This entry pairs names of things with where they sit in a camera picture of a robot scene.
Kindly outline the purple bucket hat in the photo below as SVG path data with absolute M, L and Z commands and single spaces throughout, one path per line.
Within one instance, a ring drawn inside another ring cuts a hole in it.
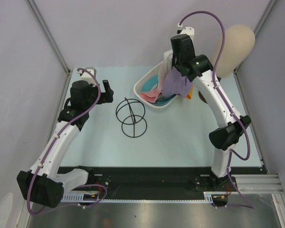
M 182 98 L 186 98 L 192 86 L 193 83 L 173 67 L 164 80 L 162 94 L 165 97 L 180 95 Z

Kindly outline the pink bucket hat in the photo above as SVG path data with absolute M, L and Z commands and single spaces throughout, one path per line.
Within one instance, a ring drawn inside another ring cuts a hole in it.
M 147 91 L 147 92 L 141 92 L 140 96 L 142 99 L 144 99 L 147 102 L 155 103 L 161 94 L 162 94 L 161 91 L 154 89 L 154 90 Z

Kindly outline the grey beige bucket hat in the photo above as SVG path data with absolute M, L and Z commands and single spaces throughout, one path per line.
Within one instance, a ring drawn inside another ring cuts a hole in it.
M 163 61 L 161 63 L 161 67 L 158 73 L 158 90 L 159 91 L 162 91 L 164 80 L 172 69 L 172 57 L 173 57 L 172 49 L 164 52 L 163 54 Z

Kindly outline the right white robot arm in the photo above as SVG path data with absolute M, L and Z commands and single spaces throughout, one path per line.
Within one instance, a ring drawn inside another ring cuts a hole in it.
M 211 171 L 214 174 L 209 184 L 214 190 L 222 190 L 229 171 L 229 152 L 235 148 L 240 137 L 251 123 L 248 115 L 242 116 L 231 106 L 219 80 L 214 75 L 211 62 L 205 55 L 195 55 L 194 45 L 189 35 L 178 34 L 171 38 L 174 69 L 189 79 L 202 93 L 212 110 L 218 128 L 209 133 L 209 139 L 215 147 Z

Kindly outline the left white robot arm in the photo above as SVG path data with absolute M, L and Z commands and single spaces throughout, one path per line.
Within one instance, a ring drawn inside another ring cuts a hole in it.
M 29 171 L 20 171 L 17 182 L 27 203 L 55 208 L 63 195 L 79 186 L 90 190 L 95 186 L 91 169 L 77 166 L 66 174 L 58 174 L 60 164 L 72 141 L 81 132 L 95 105 L 112 103 L 114 92 L 108 80 L 103 80 L 104 92 L 85 80 L 72 84 L 50 141 Z

